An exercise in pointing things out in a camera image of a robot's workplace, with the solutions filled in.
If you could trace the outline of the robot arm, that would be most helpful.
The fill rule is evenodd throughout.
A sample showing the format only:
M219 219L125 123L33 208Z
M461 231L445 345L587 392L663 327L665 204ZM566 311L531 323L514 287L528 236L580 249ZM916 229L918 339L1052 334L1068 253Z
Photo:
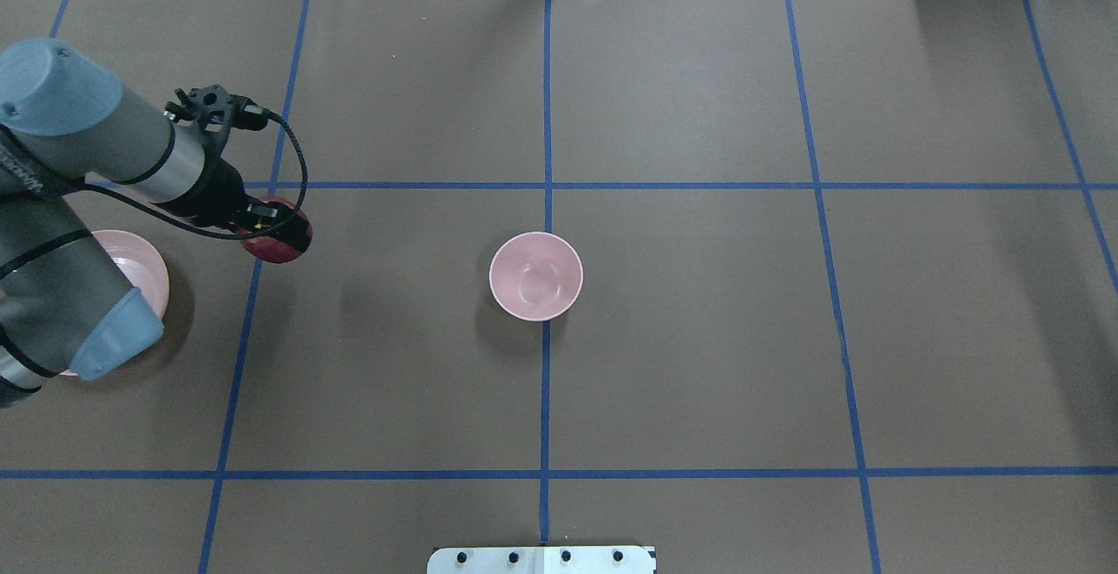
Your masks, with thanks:
M220 85L176 91L163 111L53 38L3 50L1 403L72 371L97 380L160 342L162 318L72 210L72 192L127 204L176 228L282 264L307 251L307 163L280 113ZM282 128L299 195L255 198L224 157L234 129Z

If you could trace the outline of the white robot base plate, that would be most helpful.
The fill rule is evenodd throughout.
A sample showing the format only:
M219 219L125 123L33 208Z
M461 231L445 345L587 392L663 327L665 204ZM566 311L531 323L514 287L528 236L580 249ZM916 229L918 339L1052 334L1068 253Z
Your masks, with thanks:
M427 573L656 573L654 547L503 546L433 551Z

